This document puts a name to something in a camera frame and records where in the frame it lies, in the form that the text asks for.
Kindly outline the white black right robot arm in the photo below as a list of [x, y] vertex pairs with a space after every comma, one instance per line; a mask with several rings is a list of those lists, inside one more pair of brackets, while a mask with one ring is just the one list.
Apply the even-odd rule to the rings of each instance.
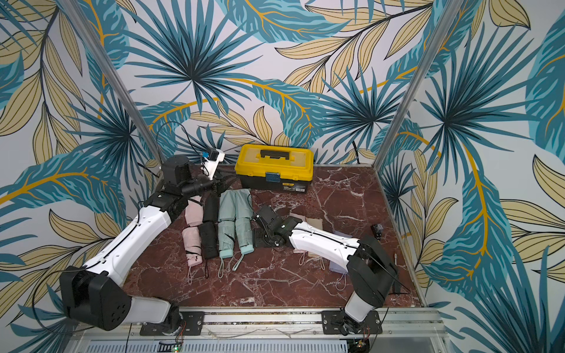
[[272, 208], [262, 207], [254, 220], [266, 235], [282, 238], [294, 249], [312, 252], [345, 270], [353, 293], [344, 307], [344, 320], [362, 323], [399, 282], [397, 266], [374, 237], [348, 238], [316, 228], [297, 217], [279, 216]]

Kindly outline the pink sleeved umbrella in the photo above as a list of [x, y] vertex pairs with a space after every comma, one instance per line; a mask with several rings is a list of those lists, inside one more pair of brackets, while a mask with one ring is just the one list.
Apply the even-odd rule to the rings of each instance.
[[[289, 216], [292, 216], [292, 217], [294, 217], [294, 218], [296, 218], [296, 219], [299, 219], [301, 222], [306, 222], [306, 217], [305, 217], [305, 216], [298, 215], [298, 214], [296, 214], [296, 213], [290, 213]], [[304, 254], [304, 253], [307, 253], [307, 251], [306, 251], [306, 250], [301, 250], [301, 249], [294, 249], [294, 250], [293, 250], [293, 253], [294, 253], [294, 254]]]

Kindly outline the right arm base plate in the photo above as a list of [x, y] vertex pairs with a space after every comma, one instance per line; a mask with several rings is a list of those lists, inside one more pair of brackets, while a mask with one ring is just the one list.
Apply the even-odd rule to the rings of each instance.
[[325, 335], [360, 335], [374, 334], [379, 335], [383, 332], [382, 320], [379, 313], [375, 310], [369, 311], [366, 318], [361, 322], [356, 322], [346, 315], [344, 309], [323, 310], [322, 329]]

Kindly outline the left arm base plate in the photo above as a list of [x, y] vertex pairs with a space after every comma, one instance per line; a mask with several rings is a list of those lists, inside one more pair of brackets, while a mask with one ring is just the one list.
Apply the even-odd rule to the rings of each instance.
[[202, 332], [203, 311], [180, 311], [169, 314], [160, 324], [144, 323], [140, 336], [199, 336]]

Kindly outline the mint umbrella sleeve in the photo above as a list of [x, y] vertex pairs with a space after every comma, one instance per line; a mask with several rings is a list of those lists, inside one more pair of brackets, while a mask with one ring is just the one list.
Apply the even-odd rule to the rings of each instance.
[[222, 193], [219, 201], [219, 215], [218, 221], [235, 221], [236, 210], [235, 210], [235, 199], [234, 191], [228, 190]]
[[235, 202], [235, 219], [251, 219], [254, 215], [254, 211], [252, 208], [250, 189], [239, 189], [233, 192]]

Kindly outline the mint sleeved umbrella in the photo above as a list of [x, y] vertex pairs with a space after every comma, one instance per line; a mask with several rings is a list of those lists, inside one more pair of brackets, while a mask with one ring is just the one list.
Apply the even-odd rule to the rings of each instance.
[[224, 220], [218, 224], [219, 257], [230, 258], [235, 248], [235, 222]]
[[254, 235], [249, 218], [237, 219], [235, 221], [235, 233], [241, 254], [247, 255], [255, 251]]

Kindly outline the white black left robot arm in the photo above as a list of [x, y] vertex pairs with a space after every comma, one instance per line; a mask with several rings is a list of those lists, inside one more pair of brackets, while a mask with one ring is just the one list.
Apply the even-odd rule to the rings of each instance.
[[134, 220], [84, 265], [69, 266], [60, 275], [63, 314], [105, 331], [141, 323], [165, 335], [178, 332], [182, 327], [178, 306], [164, 299], [132, 297], [123, 284], [136, 260], [196, 196], [222, 187], [225, 179], [216, 171], [224, 159], [225, 153], [218, 149], [205, 154], [198, 176], [191, 175], [191, 161], [185, 155], [166, 160], [160, 186]]

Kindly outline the black sleeved umbrella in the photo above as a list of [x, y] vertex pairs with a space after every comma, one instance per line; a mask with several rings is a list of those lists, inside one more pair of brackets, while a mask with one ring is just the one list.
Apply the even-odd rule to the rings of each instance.
[[213, 222], [205, 222], [198, 226], [202, 256], [205, 260], [219, 257], [218, 233], [216, 225]]

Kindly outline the pink umbrella sleeve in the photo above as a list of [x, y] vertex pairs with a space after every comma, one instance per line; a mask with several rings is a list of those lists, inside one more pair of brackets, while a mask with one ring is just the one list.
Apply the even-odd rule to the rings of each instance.
[[184, 216], [188, 227], [201, 225], [204, 217], [203, 206], [196, 202], [189, 202], [187, 208], [185, 208]]

